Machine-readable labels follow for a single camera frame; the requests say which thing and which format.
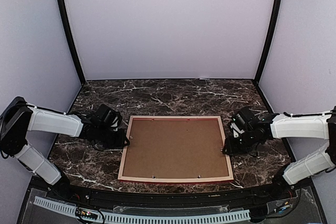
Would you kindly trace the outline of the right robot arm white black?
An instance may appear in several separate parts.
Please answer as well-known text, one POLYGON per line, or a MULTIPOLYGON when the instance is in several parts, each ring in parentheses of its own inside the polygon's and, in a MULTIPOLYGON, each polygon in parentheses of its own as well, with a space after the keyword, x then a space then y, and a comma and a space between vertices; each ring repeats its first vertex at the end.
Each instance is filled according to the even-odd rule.
POLYGON ((267 140, 319 138, 326 141, 318 150, 279 170, 268 187, 268 195, 273 200, 286 194, 288 186, 335 170, 335 110, 311 114, 268 113, 259 118, 250 108, 243 107, 232 116, 229 128, 232 136, 222 147, 222 153, 229 156, 247 154, 267 140))

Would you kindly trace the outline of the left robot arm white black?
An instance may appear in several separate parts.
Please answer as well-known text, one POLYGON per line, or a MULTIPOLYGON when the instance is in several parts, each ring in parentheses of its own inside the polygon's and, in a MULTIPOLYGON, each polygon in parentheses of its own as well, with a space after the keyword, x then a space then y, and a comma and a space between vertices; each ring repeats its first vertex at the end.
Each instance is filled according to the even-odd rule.
POLYGON ((29 104, 16 97, 1 114, 1 156, 16 158, 34 174, 53 186, 54 193, 63 201, 74 197, 66 175, 27 140, 27 132, 38 131, 67 135, 104 148, 124 148, 130 144, 120 127, 119 112, 102 104, 90 114, 65 113, 29 104))

